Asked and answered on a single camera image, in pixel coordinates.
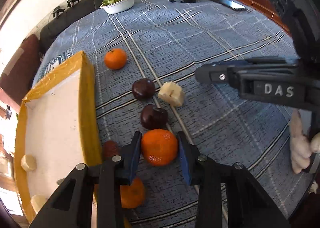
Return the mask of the right white gloved hand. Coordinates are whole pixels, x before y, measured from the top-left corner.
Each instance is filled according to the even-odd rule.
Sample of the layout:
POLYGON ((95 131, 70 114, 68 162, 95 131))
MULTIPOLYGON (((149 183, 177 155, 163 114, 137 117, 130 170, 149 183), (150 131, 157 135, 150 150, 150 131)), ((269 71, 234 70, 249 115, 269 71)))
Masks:
POLYGON ((303 134, 300 112, 294 109, 290 120, 290 154, 295 174, 299 174, 310 165, 312 153, 319 153, 319 133, 309 141, 303 134))

